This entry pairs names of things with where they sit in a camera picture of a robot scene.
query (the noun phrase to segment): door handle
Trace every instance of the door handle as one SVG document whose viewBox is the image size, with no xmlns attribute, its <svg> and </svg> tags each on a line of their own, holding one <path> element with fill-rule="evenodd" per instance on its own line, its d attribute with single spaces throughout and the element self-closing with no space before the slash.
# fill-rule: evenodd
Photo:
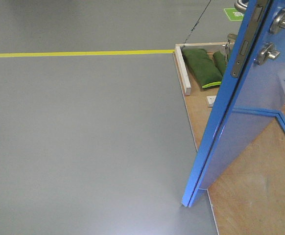
<svg viewBox="0 0 285 235">
<path fill-rule="evenodd" d="M 236 10 L 241 13 L 245 13 L 247 6 L 248 0 L 236 0 L 236 2 L 234 3 L 234 7 L 236 8 Z"/>
<path fill-rule="evenodd" d="M 285 8 L 283 8 L 275 17 L 270 28 L 270 33 L 277 34 L 282 28 L 285 29 Z"/>
</svg>

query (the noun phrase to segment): yellow tape line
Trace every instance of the yellow tape line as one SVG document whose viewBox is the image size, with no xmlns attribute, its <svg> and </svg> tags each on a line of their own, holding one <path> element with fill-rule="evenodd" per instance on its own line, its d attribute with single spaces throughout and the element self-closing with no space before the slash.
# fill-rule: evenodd
<svg viewBox="0 0 285 235">
<path fill-rule="evenodd" d="M 83 55 L 142 55 L 169 54 L 174 50 L 116 50 L 116 51 L 80 51 L 80 52 L 37 52 L 37 53 L 0 53 L 0 58 L 7 57 L 42 57 L 42 56 L 83 56 Z"/>
</svg>

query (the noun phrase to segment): gray floor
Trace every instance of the gray floor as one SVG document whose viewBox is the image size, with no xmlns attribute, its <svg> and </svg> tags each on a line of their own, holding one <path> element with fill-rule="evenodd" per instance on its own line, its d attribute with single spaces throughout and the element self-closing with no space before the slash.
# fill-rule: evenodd
<svg viewBox="0 0 285 235">
<path fill-rule="evenodd" d="M 0 0 L 0 53 L 172 49 L 208 0 Z M 213 0 L 189 43 L 224 42 L 240 22 Z"/>
<path fill-rule="evenodd" d="M 0 235 L 216 234 L 194 157 L 172 55 L 0 58 Z"/>
</svg>

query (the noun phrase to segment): green bag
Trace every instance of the green bag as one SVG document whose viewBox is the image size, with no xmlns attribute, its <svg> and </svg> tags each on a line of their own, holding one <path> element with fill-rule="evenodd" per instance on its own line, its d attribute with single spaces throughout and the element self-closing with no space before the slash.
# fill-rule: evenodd
<svg viewBox="0 0 285 235">
<path fill-rule="evenodd" d="M 218 86 L 222 74 L 204 49 L 184 49 L 183 58 L 203 89 Z"/>
<path fill-rule="evenodd" d="M 213 58 L 214 58 L 215 66 L 219 69 L 220 73 L 223 76 L 226 70 L 226 63 L 225 63 L 224 55 L 220 51 L 217 51 L 216 53 L 213 54 Z"/>
</svg>

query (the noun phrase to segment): cable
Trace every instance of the cable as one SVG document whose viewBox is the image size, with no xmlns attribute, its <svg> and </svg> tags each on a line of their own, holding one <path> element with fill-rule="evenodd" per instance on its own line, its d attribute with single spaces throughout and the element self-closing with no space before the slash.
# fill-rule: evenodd
<svg viewBox="0 0 285 235">
<path fill-rule="evenodd" d="M 190 38 L 192 32 L 194 31 L 194 29 L 195 29 L 195 28 L 197 27 L 197 25 L 199 24 L 199 21 L 200 21 L 201 17 L 203 16 L 203 14 L 205 13 L 205 11 L 207 10 L 207 8 L 208 8 L 209 4 L 211 3 L 211 1 L 212 1 L 212 0 L 209 0 L 207 6 L 205 7 L 205 9 L 203 10 L 203 12 L 201 13 L 201 15 L 200 15 L 200 17 L 198 18 L 197 22 L 195 23 L 194 27 L 190 30 L 190 33 L 189 33 L 188 37 L 187 37 L 187 38 L 185 39 L 185 41 L 184 41 L 183 48 L 185 47 L 185 44 L 186 44 L 187 40 Z"/>
</svg>

